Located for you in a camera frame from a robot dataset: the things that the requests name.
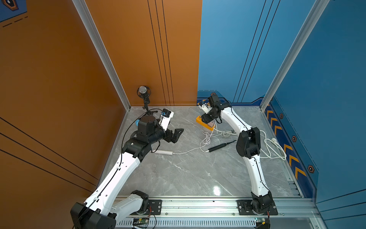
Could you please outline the white pink electric toothbrush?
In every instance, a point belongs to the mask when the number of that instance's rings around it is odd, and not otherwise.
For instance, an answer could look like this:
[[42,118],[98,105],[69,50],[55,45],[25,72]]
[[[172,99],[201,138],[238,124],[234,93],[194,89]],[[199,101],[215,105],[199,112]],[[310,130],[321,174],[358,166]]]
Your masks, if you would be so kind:
[[169,155],[169,156],[173,155],[172,151],[166,151],[166,150],[156,150],[154,153],[155,154],[161,154],[161,155]]

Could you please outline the black electric toothbrush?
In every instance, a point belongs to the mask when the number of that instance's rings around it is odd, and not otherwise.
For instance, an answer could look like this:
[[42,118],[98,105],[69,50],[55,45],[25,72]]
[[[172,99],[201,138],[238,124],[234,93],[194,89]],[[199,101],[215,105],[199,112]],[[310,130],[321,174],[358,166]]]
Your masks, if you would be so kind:
[[216,150],[218,150],[218,149],[224,148],[224,147],[226,147],[227,145],[229,145],[229,144],[231,144],[231,143],[234,143],[234,142],[236,142],[236,140],[231,141],[231,142],[227,142],[227,143],[222,143],[222,144],[220,144],[220,145],[218,145],[218,146],[215,146],[215,147],[209,148],[209,149],[208,149],[208,152],[213,152],[213,151],[216,151]]

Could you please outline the pink usb charger block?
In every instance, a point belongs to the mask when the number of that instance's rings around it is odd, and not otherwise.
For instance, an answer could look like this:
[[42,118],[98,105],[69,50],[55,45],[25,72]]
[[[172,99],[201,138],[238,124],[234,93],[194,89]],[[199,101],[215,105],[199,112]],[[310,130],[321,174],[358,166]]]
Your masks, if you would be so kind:
[[209,127],[214,127],[215,126],[215,121],[211,121],[210,123],[207,124]]

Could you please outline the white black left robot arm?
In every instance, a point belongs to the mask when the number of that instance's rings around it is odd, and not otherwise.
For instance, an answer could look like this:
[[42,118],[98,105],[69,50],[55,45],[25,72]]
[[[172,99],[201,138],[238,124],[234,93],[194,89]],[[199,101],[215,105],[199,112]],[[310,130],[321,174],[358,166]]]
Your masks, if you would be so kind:
[[149,196],[142,191],[133,191],[117,204],[114,201],[133,171],[148,153],[153,152],[154,143],[162,140],[168,143],[178,141],[184,129],[168,129],[173,116],[172,111],[163,109],[158,119],[147,112],[134,121],[137,130],[122,146],[119,158],[109,174],[84,203],[77,202],[71,208],[75,229],[114,229],[119,219],[133,213],[150,213]]

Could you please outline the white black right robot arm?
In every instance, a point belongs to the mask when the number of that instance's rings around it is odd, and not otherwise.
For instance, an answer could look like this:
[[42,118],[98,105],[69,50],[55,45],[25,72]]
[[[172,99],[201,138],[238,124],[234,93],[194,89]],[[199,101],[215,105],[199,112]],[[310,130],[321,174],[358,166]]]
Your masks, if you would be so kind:
[[229,102],[220,101],[215,93],[211,93],[208,100],[199,102],[198,106],[204,111],[201,116],[203,123],[224,120],[237,133],[236,151],[244,159],[251,180],[252,211],[257,215],[268,215],[275,205],[261,167],[260,130],[247,124]]

